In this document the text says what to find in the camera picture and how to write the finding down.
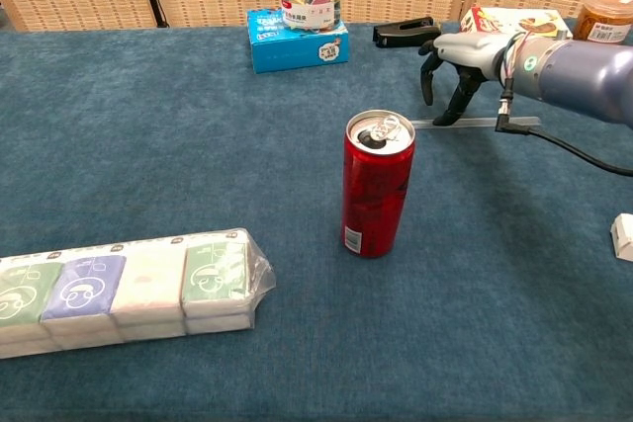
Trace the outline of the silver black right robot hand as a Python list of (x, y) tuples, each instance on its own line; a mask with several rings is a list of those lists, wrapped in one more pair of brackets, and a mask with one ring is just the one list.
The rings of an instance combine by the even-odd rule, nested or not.
[(499, 79), (501, 60), (509, 41), (509, 34), (442, 34), (419, 49), (420, 55), (427, 55), (420, 67), (421, 91), (427, 106), (433, 104), (433, 72), (443, 62), (452, 64), (459, 76), (447, 109), (433, 120), (435, 126), (448, 127), (456, 123), (480, 86)]

